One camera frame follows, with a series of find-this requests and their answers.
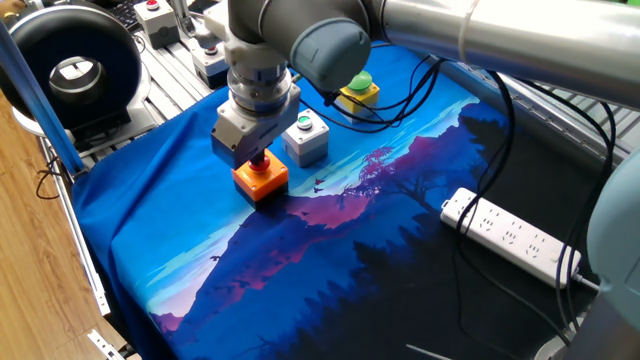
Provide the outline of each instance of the black cable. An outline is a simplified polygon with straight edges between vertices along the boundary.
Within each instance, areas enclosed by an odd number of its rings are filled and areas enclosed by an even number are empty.
[[[420,62],[418,63],[418,65],[416,65],[413,68],[413,72],[411,73],[411,78],[409,79],[409,95],[407,95],[404,99],[398,101],[397,103],[391,104],[391,105],[387,105],[387,106],[381,106],[381,107],[375,107],[372,106],[371,109],[375,110],[375,111],[383,111],[383,110],[390,110],[393,108],[397,108],[398,106],[404,104],[407,99],[409,99],[409,97],[411,96],[411,93],[413,92],[413,79],[416,75],[416,72],[418,71],[418,69],[420,68],[420,65],[424,64],[427,60],[429,60],[429,58],[431,58],[431,55],[427,55],[425,58],[423,58],[422,60],[420,60]],[[342,94],[342,96],[344,96],[345,98],[349,99],[349,100],[357,100],[356,98],[347,95],[347,94]]]
[[[402,121],[403,119],[407,118],[408,116],[410,116],[411,114],[413,114],[420,106],[422,106],[422,104],[426,101],[426,99],[429,97],[429,95],[431,95],[431,92],[433,91],[433,87],[435,86],[435,80],[437,79],[437,74],[440,71],[440,64],[442,64],[442,62],[444,62],[444,60],[438,60],[438,62],[436,62],[435,64],[433,64],[429,70],[424,74],[424,76],[422,77],[422,79],[420,79],[420,82],[418,83],[418,86],[416,86],[416,89],[407,97],[406,101],[404,102],[404,106],[403,108],[400,110],[400,112],[395,116],[395,118],[393,120],[386,120],[385,123],[387,124],[394,124],[396,122]],[[429,89],[427,90],[427,92],[425,93],[425,95],[423,95],[422,99],[420,100],[420,102],[415,105],[411,111],[407,114],[405,114],[404,112],[406,111],[407,107],[409,106],[409,104],[411,103],[411,101],[413,100],[413,98],[417,95],[417,93],[422,89],[422,87],[426,84],[426,82],[431,78],[431,76],[433,76],[433,80],[429,86]],[[356,116],[356,115],[352,115],[351,113],[347,112],[346,110],[343,110],[341,108],[339,108],[337,105],[332,104],[333,107],[340,112],[341,114],[345,115],[345,116],[349,116],[355,120],[358,121],[362,121],[362,122],[371,122],[370,119],[366,119],[360,116]]]
[[[300,102],[301,102],[304,106],[306,106],[306,107],[308,107],[309,109],[311,109],[311,111],[313,111],[313,112],[315,112],[316,114],[318,114],[319,116],[321,116],[321,117],[325,118],[327,121],[330,121],[330,122],[332,122],[332,123],[334,123],[334,124],[336,124],[336,125],[338,125],[338,126],[341,126],[341,127],[345,128],[345,129],[349,129],[349,130],[352,130],[352,131],[355,131],[355,132],[359,132],[359,133],[363,133],[363,134],[375,134],[375,133],[379,133],[380,131],[383,131],[383,130],[385,130],[385,129],[389,128],[389,125],[385,125],[384,127],[381,127],[381,128],[378,128],[378,129],[374,129],[374,130],[359,129],[359,128],[356,128],[356,127],[353,127],[353,126],[349,126],[349,125],[347,125],[347,124],[344,124],[344,123],[342,123],[342,122],[340,122],[340,121],[338,121],[338,120],[335,120],[335,119],[333,119],[333,118],[331,118],[331,117],[329,117],[329,116],[327,116],[327,115],[325,115],[325,114],[323,114],[323,113],[319,112],[318,110],[314,109],[314,108],[313,108],[309,103],[307,103],[306,101],[304,101],[302,98],[300,98]]]
[[[580,328],[580,325],[578,324],[578,319],[576,317],[575,311],[573,309],[573,301],[571,299],[571,293],[570,293],[570,289],[571,289],[571,275],[569,274],[572,268],[572,264],[573,264],[573,257],[575,255],[575,251],[576,251],[576,246],[577,246],[577,242],[578,239],[580,238],[580,233],[582,231],[581,226],[584,226],[585,222],[588,221],[591,212],[593,211],[593,206],[595,206],[595,202],[598,199],[598,196],[600,194],[600,191],[602,190],[602,186],[604,186],[604,183],[606,182],[609,174],[611,173],[611,168],[612,168],[612,164],[613,164],[613,150],[615,147],[615,135],[616,135],[616,126],[615,126],[615,119],[613,117],[613,112],[611,112],[611,109],[609,108],[608,105],[601,103],[603,107],[605,107],[605,112],[607,112],[607,116],[609,118],[609,123],[611,126],[611,139],[609,139],[609,137],[607,136],[607,134],[604,132],[604,129],[602,129],[602,127],[600,126],[600,124],[598,124],[591,116],[589,116],[587,113],[585,113],[582,109],[578,108],[577,106],[575,106],[574,104],[570,103],[569,101],[561,98],[560,96],[554,94],[553,92],[531,82],[528,80],[520,80],[521,82],[525,83],[526,85],[536,89],[537,91],[552,97],[553,99],[555,99],[556,101],[560,102],[561,104],[567,106],[568,108],[570,108],[571,110],[577,112],[578,114],[580,114],[580,116],[582,116],[585,120],[587,120],[587,122],[589,122],[589,124],[591,126],[593,126],[593,128],[596,130],[596,132],[600,135],[600,137],[602,138],[603,142],[605,143],[605,147],[607,149],[607,157],[605,159],[604,165],[602,167],[601,170],[601,174],[598,177],[598,181],[596,182],[596,185],[594,187],[594,189],[591,191],[588,199],[587,199],[587,203],[585,204],[585,206],[583,207],[583,210],[580,212],[580,214],[578,215],[578,217],[576,218],[576,220],[574,221],[572,227],[571,227],[571,231],[569,232],[569,235],[567,236],[567,238],[564,241],[564,244],[562,246],[562,249],[560,251],[560,256],[558,259],[558,265],[556,267],[556,286],[555,286],[555,291],[556,291],[556,300],[558,302],[558,309],[560,311],[560,315],[562,317],[562,321],[565,323],[565,326],[567,328],[569,328],[569,322],[567,321],[567,317],[565,315],[564,312],[564,305],[562,303],[562,294],[560,292],[560,279],[562,276],[562,264],[564,263],[564,255],[567,251],[568,246],[571,246],[571,251],[570,251],[570,255],[569,258],[571,260],[571,262],[569,263],[569,266],[567,267],[567,302],[568,302],[568,306],[569,306],[569,314],[571,316],[571,322],[574,325],[574,328],[576,329],[576,331]]]
[[[402,109],[400,110],[400,112],[399,112],[399,113],[394,117],[394,119],[393,119],[393,120],[384,120],[384,119],[382,119],[380,116],[378,116],[377,114],[376,114],[376,116],[380,118],[380,120],[379,120],[379,121],[377,121],[377,120],[371,120],[371,119],[364,118],[364,117],[360,117],[360,116],[357,116],[357,115],[353,115],[353,114],[351,114],[351,113],[347,112],[346,110],[344,110],[344,109],[342,109],[342,108],[338,107],[338,106],[334,103],[334,102],[335,102],[335,98],[337,98],[337,96],[339,96],[338,94],[336,94],[336,93],[333,93],[333,94],[327,94],[326,92],[323,92],[323,91],[319,90],[319,89],[318,89],[318,88],[317,88],[313,83],[311,83],[311,82],[310,82],[310,85],[311,85],[314,89],[316,89],[316,91],[317,91],[317,92],[318,92],[318,93],[319,93],[319,94],[320,94],[320,95],[325,99],[325,104],[331,104],[331,106],[332,106],[334,109],[336,109],[338,112],[340,112],[341,114],[343,114],[343,115],[345,115],[345,116],[348,116],[348,117],[350,117],[350,118],[352,118],[352,119],[354,119],[354,120],[364,122],[364,123],[384,125],[384,127],[383,127],[383,128],[376,129],[376,131],[375,131],[375,132],[378,132],[378,131],[382,131],[382,130],[384,130],[384,129],[386,129],[386,128],[391,127],[391,126],[392,126],[393,124],[395,124],[395,123],[401,123],[401,122],[402,122],[402,120],[404,120],[405,118],[407,118],[407,117],[411,116],[414,112],[416,112],[416,111],[417,111],[417,110],[422,106],[422,104],[424,104],[424,102],[429,98],[429,96],[430,96],[430,95],[431,95],[431,93],[433,92],[433,89],[434,89],[434,87],[435,87],[435,83],[436,83],[436,80],[437,80],[437,77],[438,77],[438,74],[439,74],[439,71],[440,71],[440,65],[441,65],[444,61],[445,61],[445,59],[440,59],[440,60],[438,60],[435,64],[433,64],[433,65],[429,68],[429,70],[428,70],[428,71],[423,75],[423,77],[420,79],[420,82],[419,82],[419,83],[418,83],[418,85],[416,86],[415,90],[414,90],[414,91],[413,91],[413,92],[408,96],[408,99],[407,99],[407,101],[404,103],[403,108],[402,108]],[[422,87],[426,84],[426,82],[431,78],[431,76],[432,76],[432,75],[433,75],[433,79],[432,79],[432,81],[431,81],[431,83],[430,83],[430,85],[429,85],[429,88],[427,89],[426,93],[422,96],[422,98],[420,99],[420,101],[419,101],[416,105],[414,105],[414,106],[411,108],[411,110],[409,110],[409,112],[405,113],[405,111],[406,111],[407,107],[409,106],[409,104],[411,103],[411,101],[413,100],[413,98],[414,98],[414,97],[415,97],[415,96],[420,92],[420,90],[422,89]],[[375,111],[373,111],[373,108],[368,108],[368,109],[369,109],[370,111],[372,111],[372,112],[375,114]],[[347,129],[351,129],[351,130],[356,129],[356,128],[354,128],[354,127],[351,127],[351,126],[348,126],[348,125],[342,124],[342,123],[338,122],[337,120],[331,119],[330,117],[328,117],[328,116],[326,116],[326,115],[324,115],[323,117],[324,117],[325,119],[327,119],[327,120],[329,120],[329,121],[333,122],[333,123],[339,124],[340,126],[347,128]]]
[[[43,196],[43,195],[40,195],[40,188],[42,188],[42,185],[44,184],[44,180],[47,178],[47,176],[49,176],[49,175],[51,175],[51,176],[62,176],[62,174],[53,171],[53,163],[56,162],[56,160],[58,160],[57,156],[55,156],[53,159],[51,159],[51,161],[49,161],[47,163],[47,170],[38,170],[38,174],[44,174],[40,178],[40,182],[38,182],[38,187],[36,187],[36,196],[39,199],[42,199],[42,200],[54,200],[54,199],[57,199],[57,198],[60,197],[60,194],[58,194],[56,196]]]
[[[460,256],[462,257],[462,259],[467,263],[468,266],[470,266],[473,270],[475,270],[478,274],[480,274],[480,276],[482,276],[486,281],[490,282],[491,284],[496,286],[498,289],[502,290],[505,294],[507,294],[507,295],[511,296],[512,298],[516,299],[518,302],[520,302],[521,304],[525,305],[530,310],[532,310],[534,313],[536,313],[538,316],[540,316],[540,318],[543,319],[554,330],[554,332],[560,337],[560,339],[565,344],[568,345],[569,344],[569,339],[567,339],[567,337],[562,333],[562,330],[560,330],[556,326],[556,324],[546,314],[544,314],[541,310],[536,308],[533,304],[529,303],[527,300],[523,299],[519,295],[515,294],[514,292],[512,292],[511,290],[506,288],[504,285],[500,284],[497,280],[492,278],[490,275],[488,275],[484,271],[482,271],[473,262],[471,262],[471,260],[468,258],[468,256],[462,250],[461,243],[462,243],[462,241],[464,239],[463,232],[462,232],[463,222],[466,219],[467,215],[469,215],[469,212],[471,211],[471,209],[472,208],[475,209],[475,207],[476,207],[478,201],[480,200],[480,198],[482,198],[486,194],[486,192],[493,186],[493,184],[495,183],[497,178],[502,173],[502,171],[503,171],[503,169],[504,169],[504,167],[505,167],[505,165],[507,163],[507,160],[509,158],[509,155],[511,153],[511,149],[512,149],[512,146],[513,146],[513,139],[515,137],[515,109],[513,107],[513,102],[511,100],[511,95],[509,94],[509,90],[507,89],[506,85],[504,84],[504,81],[502,81],[502,79],[500,78],[500,76],[496,72],[488,71],[488,73],[493,78],[493,80],[496,82],[496,84],[498,85],[498,88],[500,89],[500,94],[502,95],[502,98],[503,98],[503,100],[505,102],[505,105],[507,107],[507,118],[508,118],[508,121],[509,121],[508,128],[507,128],[507,137],[506,137],[505,142],[503,143],[503,146],[501,146],[500,149],[498,150],[498,152],[500,152],[500,150],[502,150],[502,156],[500,157],[500,160],[498,162],[496,170],[493,172],[493,174],[489,178],[489,180],[487,180],[486,184],[484,184],[482,186],[482,185],[480,185],[480,182],[479,182],[478,194],[471,200],[469,205],[467,205],[467,207],[462,211],[460,219],[458,220],[458,223],[456,225],[456,233],[458,234],[457,235],[457,240],[458,241],[457,241],[457,244],[456,244],[456,250],[460,254]],[[491,166],[491,162],[492,161],[490,161],[490,163],[487,165],[487,169],[485,169],[485,173],[488,173],[488,168]],[[469,227],[471,225],[471,221],[469,222],[469,225],[467,225],[467,230],[469,229]]]
[[[611,127],[611,144],[610,144],[610,147],[607,149],[607,157],[602,166],[602,170],[600,172],[598,182],[596,183],[593,190],[591,191],[591,194],[589,195],[587,206],[583,208],[583,215],[581,216],[581,219],[580,219],[580,223],[579,223],[580,228],[579,228],[578,234],[573,238],[573,241],[571,242],[571,252],[569,253],[569,266],[567,267],[568,279],[570,279],[573,275],[571,273],[571,269],[573,268],[573,260],[576,253],[576,247],[578,246],[578,241],[580,241],[580,239],[582,238],[585,225],[591,218],[591,214],[593,213],[593,209],[596,205],[596,202],[600,197],[600,193],[602,192],[604,185],[606,184],[609,176],[611,175],[611,172],[613,171],[613,151],[615,149],[616,135],[617,135],[615,117],[613,116],[613,112],[611,111],[611,108],[609,107],[609,105],[607,105],[604,102],[600,102],[600,105],[602,105],[605,112],[607,113],[607,118],[609,120],[609,125]],[[576,331],[578,331],[578,329],[580,328],[580,325],[578,324],[578,318],[573,309],[573,300],[571,298],[571,281],[567,281],[566,291],[567,291],[567,302],[569,305],[569,313],[571,314],[571,317],[574,321],[574,326],[576,328]]]

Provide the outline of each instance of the keyboard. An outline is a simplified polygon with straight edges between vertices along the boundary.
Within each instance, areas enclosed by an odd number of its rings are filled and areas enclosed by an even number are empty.
[[[133,5],[141,0],[124,0],[118,5],[107,9],[130,33],[140,28]]]

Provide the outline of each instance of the green button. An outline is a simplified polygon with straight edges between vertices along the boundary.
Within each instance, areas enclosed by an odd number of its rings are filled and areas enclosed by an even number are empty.
[[[347,87],[353,91],[367,90],[373,83],[371,74],[366,71],[361,71],[360,74],[353,77],[353,80],[347,85]]]

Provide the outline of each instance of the white power strip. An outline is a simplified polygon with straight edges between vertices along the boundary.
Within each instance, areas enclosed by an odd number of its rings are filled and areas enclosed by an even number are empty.
[[[458,189],[451,200],[442,204],[440,220],[455,229],[462,211],[475,196],[476,194],[467,189]],[[465,217],[462,223],[463,233],[467,230],[473,213],[474,209],[471,209]],[[480,199],[476,205],[475,216],[467,236],[555,288],[556,269],[563,246],[558,239],[485,199]],[[567,285],[565,274],[570,251],[571,248],[567,247],[562,262],[561,289]],[[577,272],[580,258],[580,253],[576,251],[571,269],[572,277]]]

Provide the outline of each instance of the orange block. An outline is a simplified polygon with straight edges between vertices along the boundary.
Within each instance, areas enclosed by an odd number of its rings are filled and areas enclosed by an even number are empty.
[[[265,149],[264,154],[271,160],[271,164],[264,171],[252,170],[248,161],[237,170],[231,170],[233,181],[254,202],[262,200],[289,181],[289,169],[269,149]]]

